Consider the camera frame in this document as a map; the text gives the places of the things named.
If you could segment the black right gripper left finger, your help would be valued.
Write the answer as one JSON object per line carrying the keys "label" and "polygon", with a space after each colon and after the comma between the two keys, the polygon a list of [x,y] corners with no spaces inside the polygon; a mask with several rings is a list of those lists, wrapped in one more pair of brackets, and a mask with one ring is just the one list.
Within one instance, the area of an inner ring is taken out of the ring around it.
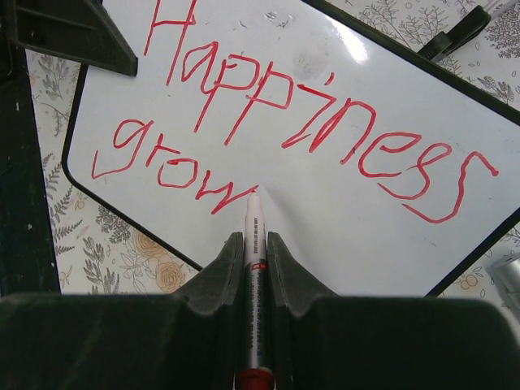
{"label": "black right gripper left finger", "polygon": [[234,232],[171,294],[3,298],[2,388],[231,388],[242,263]]}

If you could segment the red white marker pen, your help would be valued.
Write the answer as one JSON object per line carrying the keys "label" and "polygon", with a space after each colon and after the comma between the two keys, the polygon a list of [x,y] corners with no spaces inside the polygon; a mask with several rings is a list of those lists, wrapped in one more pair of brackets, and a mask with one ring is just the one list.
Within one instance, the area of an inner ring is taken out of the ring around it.
{"label": "red white marker pen", "polygon": [[262,203],[256,192],[248,198],[245,215],[243,294],[235,388],[272,389],[275,376],[267,238]]}

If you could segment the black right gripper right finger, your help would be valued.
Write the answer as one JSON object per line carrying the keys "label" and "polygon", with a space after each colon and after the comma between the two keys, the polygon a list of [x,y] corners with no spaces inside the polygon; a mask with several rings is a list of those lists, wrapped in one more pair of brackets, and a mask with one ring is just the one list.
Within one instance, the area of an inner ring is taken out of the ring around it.
{"label": "black right gripper right finger", "polygon": [[342,297],[267,239],[279,389],[516,389],[519,346],[485,301]]}

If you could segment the black framed whiteboard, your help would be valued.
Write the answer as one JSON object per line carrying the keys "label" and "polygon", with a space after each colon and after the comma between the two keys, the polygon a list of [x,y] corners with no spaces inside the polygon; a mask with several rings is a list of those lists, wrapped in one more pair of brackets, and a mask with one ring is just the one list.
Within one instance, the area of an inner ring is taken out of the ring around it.
{"label": "black framed whiteboard", "polygon": [[519,113],[336,8],[107,1],[138,73],[82,69],[69,180],[199,266],[266,226],[342,295],[436,294],[519,220]]}

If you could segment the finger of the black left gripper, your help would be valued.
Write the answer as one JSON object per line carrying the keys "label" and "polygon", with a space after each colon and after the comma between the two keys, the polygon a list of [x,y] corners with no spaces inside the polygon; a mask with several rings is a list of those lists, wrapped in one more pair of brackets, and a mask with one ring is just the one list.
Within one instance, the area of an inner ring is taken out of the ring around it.
{"label": "finger of the black left gripper", "polygon": [[137,74],[137,56],[101,1],[9,1],[7,40],[122,75]]}

